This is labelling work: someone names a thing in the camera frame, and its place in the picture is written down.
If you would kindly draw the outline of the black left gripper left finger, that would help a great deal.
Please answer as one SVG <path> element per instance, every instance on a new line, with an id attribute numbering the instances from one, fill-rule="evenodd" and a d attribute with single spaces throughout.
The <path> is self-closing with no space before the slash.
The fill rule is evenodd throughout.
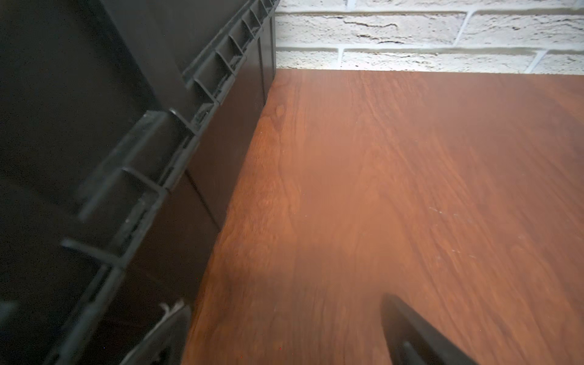
<path id="1" fill-rule="evenodd" d="M 192 310 L 183 301 L 172 307 L 161 303 L 164 310 L 161 320 L 123 358 L 120 364 L 181 364 Z"/>

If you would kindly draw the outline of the black plastic toolbox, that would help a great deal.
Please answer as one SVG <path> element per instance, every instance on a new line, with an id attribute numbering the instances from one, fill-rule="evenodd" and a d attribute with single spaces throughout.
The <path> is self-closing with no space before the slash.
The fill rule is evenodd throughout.
<path id="1" fill-rule="evenodd" d="M 277 1 L 1 3 L 1 362 L 120 364 L 195 311 Z"/>

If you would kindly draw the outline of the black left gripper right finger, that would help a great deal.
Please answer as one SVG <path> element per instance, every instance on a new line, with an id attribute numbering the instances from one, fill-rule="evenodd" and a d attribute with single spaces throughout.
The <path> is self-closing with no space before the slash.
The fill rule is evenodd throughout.
<path id="1" fill-rule="evenodd" d="M 380 315 L 393 364 L 475 363 L 400 297 L 383 295 Z"/>

